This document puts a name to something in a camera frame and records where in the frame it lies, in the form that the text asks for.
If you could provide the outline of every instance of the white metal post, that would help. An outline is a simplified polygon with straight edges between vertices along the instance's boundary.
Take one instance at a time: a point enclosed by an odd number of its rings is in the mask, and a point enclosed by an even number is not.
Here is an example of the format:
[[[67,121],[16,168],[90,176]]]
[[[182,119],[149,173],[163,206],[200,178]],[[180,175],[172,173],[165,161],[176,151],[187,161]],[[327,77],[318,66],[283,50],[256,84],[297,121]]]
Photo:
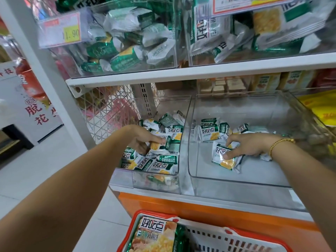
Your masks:
[[[37,25],[24,0],[0,0],[0,16],[82,153],[95,146],[86,122],[48,50],[39,49]]]

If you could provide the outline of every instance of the person's left hand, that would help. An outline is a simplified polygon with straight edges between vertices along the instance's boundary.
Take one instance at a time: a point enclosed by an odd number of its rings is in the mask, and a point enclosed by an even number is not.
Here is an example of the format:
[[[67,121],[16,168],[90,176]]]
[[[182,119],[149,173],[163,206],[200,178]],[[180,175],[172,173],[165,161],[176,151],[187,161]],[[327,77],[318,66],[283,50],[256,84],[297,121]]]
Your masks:
[[[165,143],[166,139],[158,137],[154,134],[151,134],[144,127],[138,125],[129,125],[131,132],[134,133],[134,138],[131,143],[128,144],[129,147],[135,149],[140,154],[146,154],[148,147],[145,142],[157,142]]]

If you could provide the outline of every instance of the white tile floor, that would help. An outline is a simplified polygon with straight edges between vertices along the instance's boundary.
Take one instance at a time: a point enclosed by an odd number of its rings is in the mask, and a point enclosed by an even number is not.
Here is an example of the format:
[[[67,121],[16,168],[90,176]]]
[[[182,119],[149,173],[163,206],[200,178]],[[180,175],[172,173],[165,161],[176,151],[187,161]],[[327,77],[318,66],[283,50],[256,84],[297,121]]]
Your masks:
[[[33,189],[79,156],[65,127],[39,145],[0,166],[0,218]],[[131,218],[110,189],[92,216],[75,252],[114,252],[125,237]]]

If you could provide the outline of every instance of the orange shelf base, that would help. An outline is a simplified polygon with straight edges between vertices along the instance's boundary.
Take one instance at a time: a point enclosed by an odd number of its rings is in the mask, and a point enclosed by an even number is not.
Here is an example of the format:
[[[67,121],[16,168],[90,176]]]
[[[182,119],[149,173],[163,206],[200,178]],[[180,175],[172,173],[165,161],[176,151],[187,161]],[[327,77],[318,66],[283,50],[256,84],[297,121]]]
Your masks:
[[[137,210],[150,210],[216,226],[232,226],[278,238],[294,252],[332,252],[313,222],[262,215],[210,206],[176,202],[121,192],[118,196],[133,216]]]

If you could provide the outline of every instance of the gold bracelet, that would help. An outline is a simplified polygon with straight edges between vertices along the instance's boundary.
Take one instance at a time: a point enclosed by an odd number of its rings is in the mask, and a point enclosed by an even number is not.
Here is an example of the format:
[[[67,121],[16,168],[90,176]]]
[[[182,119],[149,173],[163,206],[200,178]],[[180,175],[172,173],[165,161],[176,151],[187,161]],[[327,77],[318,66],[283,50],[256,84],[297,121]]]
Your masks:
[[[275,145],[277,145],[278,143],[280,143],[280,142],[282,142],[282,141],[290,141],[291,143],[294,143],[295,144],[295,140],[294,139],[290,139],[290,138],[286,138],[286,139],[282,139],[282,140],[278,140],[276,143],[274,143],[273,145],[272,145],[272,147],[269,149],[269,155],[270,155],[270,157],[272,157],[272,150],[273,150],[273,148],[275,147]]]

